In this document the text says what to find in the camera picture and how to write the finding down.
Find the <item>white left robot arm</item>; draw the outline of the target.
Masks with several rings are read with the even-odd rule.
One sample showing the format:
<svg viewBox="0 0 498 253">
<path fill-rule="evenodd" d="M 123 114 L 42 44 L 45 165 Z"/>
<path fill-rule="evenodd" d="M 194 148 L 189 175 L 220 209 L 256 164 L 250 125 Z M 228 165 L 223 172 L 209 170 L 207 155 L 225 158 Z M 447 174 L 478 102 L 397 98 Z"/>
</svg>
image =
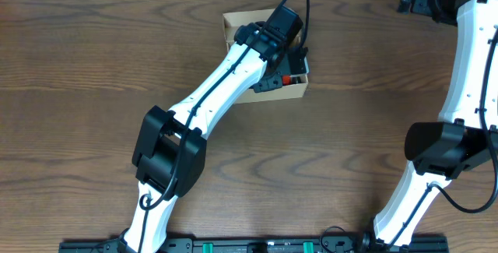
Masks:
<svg viewBox="0 0 498 253">
<path fill-rule="evenodd" d="M 265 21 L 240 26 L 226 57 L 190 95 L 168 110 L 152 107 L 142 120 L 132 155 L 139 200 L 119 252 L 157 252 L 167 239 L 176 201 L 205 166 L 207 140 L 235 101 L 270 69 L 302 47 L 308 21 L 280 5 Z"/>
</svg>

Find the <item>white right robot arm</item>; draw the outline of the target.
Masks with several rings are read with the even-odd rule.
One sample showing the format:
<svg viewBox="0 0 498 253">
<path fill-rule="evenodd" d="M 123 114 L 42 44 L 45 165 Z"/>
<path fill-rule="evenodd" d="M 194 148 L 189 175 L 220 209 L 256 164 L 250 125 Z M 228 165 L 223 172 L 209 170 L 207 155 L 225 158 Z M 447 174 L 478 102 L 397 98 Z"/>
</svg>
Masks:
<svg viewBox="0 0 498 253">
<path fill-rule="evenodd" d="M 400 0 L 398 12 L 457 28 L 451 84 L 437 121 L 416 122 L 409 128 L 402 178 L 358 249 L 438 252 L 439 238 L 413 236 L 438 195 L 471 214 L 486 211 L 497 199 L 493 188 L 482 206 L 467 208 L 445 190 L 462 172 L 487 161 L 497 164 L 497 0 Z"/>
</svg>

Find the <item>brown cardboard box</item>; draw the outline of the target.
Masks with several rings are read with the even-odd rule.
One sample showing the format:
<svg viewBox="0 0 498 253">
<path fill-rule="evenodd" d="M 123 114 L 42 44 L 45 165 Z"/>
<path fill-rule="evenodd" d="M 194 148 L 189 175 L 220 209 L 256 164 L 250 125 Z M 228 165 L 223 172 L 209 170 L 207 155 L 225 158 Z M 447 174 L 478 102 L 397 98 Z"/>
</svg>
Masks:
<svg viewBox="0 0 498 253">
<path fill-rule="evenodd" d="M 226 42 L 226 50 L 230 51 L 234 44 L 234 35 L 238 28 L 248 23 L 265 21 L 273 12 L 273 9 L 262 9 L 243 12 L 223 13 L 223 28 Z M 301 98 L 308 85 L 307 74 L 298 75 L 301 78 L 300 84 L 282 86 L 278 89 L 256 93 L 253 89 L 246 90 L 234 103 L 246 104 L 270 100 L 285 100 L 292 98 Z"/>
</svg>

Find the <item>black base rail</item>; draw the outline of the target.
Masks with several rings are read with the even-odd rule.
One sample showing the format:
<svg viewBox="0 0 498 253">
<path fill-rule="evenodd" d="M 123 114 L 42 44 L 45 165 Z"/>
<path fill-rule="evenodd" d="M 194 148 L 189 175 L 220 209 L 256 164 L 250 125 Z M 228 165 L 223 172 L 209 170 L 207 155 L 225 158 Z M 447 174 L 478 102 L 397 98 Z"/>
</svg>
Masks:
<svg viewBox="0 0 498 253">
<path fill-rule="evenodd" d="M 62 242 L 59 253 L 123 252 L 119 240 L 100 242 Z M 192 240 L 171 238 L 159 249 L 162 253 L 324 253 L 364 252 L 351 237 L 329 235 L 322 238 L 286 238 L 269 240 Z"/>
</svg>

